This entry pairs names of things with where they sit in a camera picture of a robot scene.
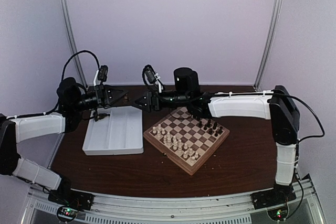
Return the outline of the wooden chess board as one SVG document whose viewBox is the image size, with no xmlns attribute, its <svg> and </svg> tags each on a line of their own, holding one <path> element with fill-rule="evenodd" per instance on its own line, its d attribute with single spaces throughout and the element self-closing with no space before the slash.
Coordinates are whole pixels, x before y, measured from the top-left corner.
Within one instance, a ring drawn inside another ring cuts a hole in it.
<svg viewBox="0 0 336 224">
<path fill-rule="evenodd" d="M 229 136 L 212 119 L 197 119 L 178 108 L 147 129 L 143 136 L 189 175 L 194 175 Z"/>
</svg>

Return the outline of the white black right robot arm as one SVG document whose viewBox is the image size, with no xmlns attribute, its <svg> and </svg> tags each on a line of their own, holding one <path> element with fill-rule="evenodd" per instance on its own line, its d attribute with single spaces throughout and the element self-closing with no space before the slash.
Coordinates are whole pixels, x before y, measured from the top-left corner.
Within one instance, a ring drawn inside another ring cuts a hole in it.
<svg viewBox="0 0 336 224">
<path fill-rule="evenodd" d="M 174 71 L 175 88 L 167 90 L 151 65 L 142 70 L 147 92 L 135 106 L 147 112 L 171 110 L 171 115 L 144 132 L 158 150 L 194 174 L 228 137 L 222 120 L 233 118 L 268 121 L 277 149 L 275 182 L 269 192 L 279 204 L 292 192 L 298 159 L 300 113 L 287 89 L 276 86 L 264 92 L 204 92 L 196 71 Z"/>
</svg>

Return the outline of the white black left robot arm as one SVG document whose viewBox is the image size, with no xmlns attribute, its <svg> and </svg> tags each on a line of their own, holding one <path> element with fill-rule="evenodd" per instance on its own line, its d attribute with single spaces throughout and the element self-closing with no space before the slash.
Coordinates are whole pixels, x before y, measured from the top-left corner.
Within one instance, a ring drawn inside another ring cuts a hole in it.
<svg viewBox="0 0 336 224">
<path fill-rule="evenodd" d="M 46 188 L 64 205 L 71 205 L 76 197 L 68 178 L 42 167 L 19 155 L 17 144 L 31 138 L 70 133 L 77 129 L 84 111 L 108 109 L 127 94 L 100 83 L 87 91 L 73 77 L 65 78 L 57 89 L 57 111 L 21 115 L 12 118 L 1 115 L 1 175 L 14 176 L 28 183 Z"/>
</svg>

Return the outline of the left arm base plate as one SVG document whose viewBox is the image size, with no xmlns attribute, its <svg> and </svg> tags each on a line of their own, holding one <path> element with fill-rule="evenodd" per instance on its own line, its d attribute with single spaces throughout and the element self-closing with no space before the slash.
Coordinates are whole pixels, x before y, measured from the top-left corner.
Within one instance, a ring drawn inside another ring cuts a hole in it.
<svg viewBox="0 0 336 224">
<path fill-rule="evenodd" d="M 94 195 L 81 191 L 70 190 L 65 196 L 61 193 L 51 190 L 48 200 L 60 205 L 68 206 L 73 209 L 83 211 L 90 210 L 93 204 Z"/>
</svg>

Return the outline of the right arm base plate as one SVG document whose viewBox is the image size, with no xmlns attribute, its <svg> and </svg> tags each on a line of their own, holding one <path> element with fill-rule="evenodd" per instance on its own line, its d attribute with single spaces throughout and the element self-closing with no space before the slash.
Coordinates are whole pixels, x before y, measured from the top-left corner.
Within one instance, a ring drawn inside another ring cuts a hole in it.
<svg viewBox="0 0 336 224">
<path fill-rule="evenodd" d="M 283 205 L 289 201 L 295 200 L 296 198 L 296 194 L 293 190 L 290 192 L 285 192 L 276 190 L 274 188 L 251 194 L 251 199 L 255 210 Z"/>
</svg>

